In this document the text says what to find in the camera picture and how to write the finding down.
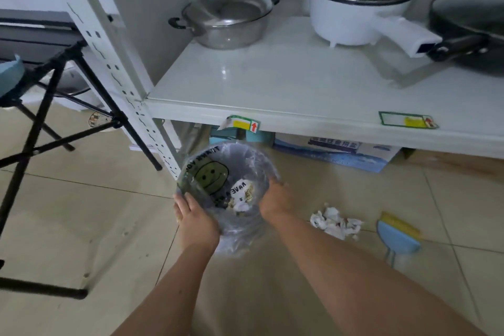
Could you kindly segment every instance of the shelf label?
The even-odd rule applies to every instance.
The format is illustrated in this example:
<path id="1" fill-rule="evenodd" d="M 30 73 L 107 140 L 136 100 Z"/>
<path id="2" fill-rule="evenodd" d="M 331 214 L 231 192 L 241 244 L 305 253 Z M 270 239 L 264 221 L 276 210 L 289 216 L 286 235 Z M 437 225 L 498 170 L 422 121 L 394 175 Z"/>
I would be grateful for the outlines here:
<path id="1" fill-rule="evenodd" d="M 434 122 L 432 116 L 420 114 L 379 112 L 381 124 L 386 126 L 402 126 L 416 129 L 438 129 L 439 125 Z"/>
<path id="2" fill-rule="evenodd" d="M 242 116 L 229 116 L 226 120 L 219 126 L 218 130 L 227 128 L 239 128 L 249 130 L 252 133 L 257 133 L 259 130 L 260 122 L 253 119 L 242 117 Z"/>

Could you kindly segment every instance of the person's left hand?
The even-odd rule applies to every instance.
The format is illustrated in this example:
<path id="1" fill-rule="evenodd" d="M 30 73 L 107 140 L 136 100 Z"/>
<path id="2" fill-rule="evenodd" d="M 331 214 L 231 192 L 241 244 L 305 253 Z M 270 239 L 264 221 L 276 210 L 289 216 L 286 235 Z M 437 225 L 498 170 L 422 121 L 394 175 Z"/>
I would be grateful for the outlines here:
<path id="1" fill-rule="evenodd" d="M 219 244 L 219 225 L 196 202 L 191 194 L 186 193 L 186 199 L 176 193 L 173 196 L 175 216 L 179 223 L 182 251 L 191 246 L 197 246 L 212 255 Z"/>

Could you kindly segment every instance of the forearm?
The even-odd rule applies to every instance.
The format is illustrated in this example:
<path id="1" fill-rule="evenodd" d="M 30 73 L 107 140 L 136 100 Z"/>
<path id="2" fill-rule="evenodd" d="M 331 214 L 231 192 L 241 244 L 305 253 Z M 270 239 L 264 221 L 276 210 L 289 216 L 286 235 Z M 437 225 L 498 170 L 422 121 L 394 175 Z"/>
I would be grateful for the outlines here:
<path id="1" fill-rule="evenodd" d="M 272 224 L 345 335 L 482 335 L 443 301 L 366 252 L 289 214 Z"/>
<path id="2" fill-rule="evenodd" d="M 189 247 L 112 336 L 187 336 L 208 250 Z"/>

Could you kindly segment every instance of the white pot handle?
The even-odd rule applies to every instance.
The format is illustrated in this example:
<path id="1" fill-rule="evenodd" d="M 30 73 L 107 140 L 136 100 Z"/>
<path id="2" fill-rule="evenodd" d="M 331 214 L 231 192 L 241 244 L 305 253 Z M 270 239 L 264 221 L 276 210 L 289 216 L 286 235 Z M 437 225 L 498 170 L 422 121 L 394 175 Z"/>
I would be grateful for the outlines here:
<path id="1" fill-rule="evenodd" d="M 402 16 L 375 15 L 371 24 L 381 34 L 400 46 L 409 57 L 422 57 L 443 38 Z"/>

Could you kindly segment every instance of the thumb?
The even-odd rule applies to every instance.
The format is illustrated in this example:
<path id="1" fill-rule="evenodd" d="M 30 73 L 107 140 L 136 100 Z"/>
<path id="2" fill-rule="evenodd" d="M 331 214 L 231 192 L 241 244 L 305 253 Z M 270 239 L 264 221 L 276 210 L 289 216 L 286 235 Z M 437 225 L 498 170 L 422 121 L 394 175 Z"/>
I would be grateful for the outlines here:
<path id="1" fill-rule="evenodd" d="M 194 199 L 194 197 L 190 193 L 186 193 L 186 201 L 187 201 L 187 205 L 189 206 L 189 209 L 192 212 L 198 212 L 198 211 L 203 210 L 201 208 L 200 204 L 197 202 L 197 200 Z"/>

